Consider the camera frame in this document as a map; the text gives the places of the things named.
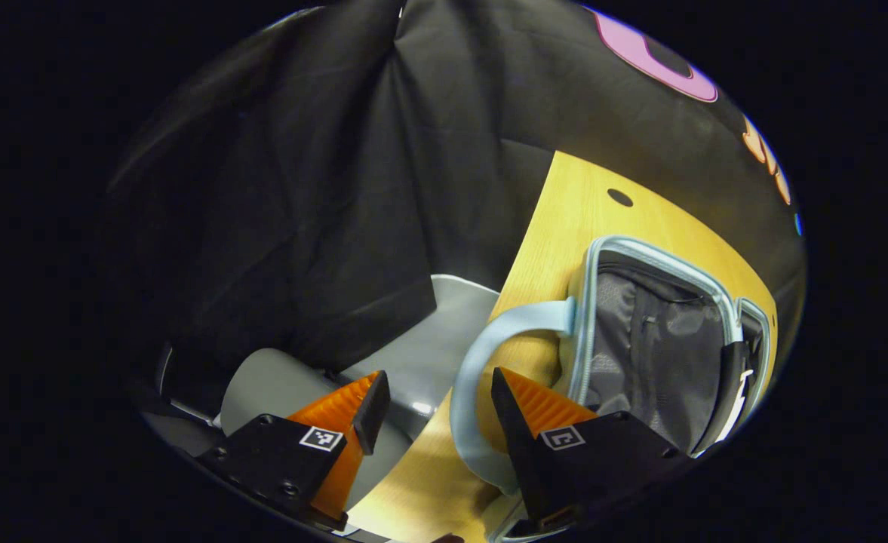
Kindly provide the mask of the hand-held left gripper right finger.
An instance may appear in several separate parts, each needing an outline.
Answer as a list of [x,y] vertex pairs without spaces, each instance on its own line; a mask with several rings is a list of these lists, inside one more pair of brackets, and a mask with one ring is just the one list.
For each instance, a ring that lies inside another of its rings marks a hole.
[[491,397],[527,519],[591,529],[691,470],[693,458],[626,410],[596,415],[506,368]]

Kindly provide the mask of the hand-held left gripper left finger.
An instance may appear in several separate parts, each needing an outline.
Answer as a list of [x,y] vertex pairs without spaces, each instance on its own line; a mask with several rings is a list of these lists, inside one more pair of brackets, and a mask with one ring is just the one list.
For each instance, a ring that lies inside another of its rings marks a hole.
[[293,521],[341,532],[391,404],[384,371],[281,417],[260,413],[198,457],[223,483]]

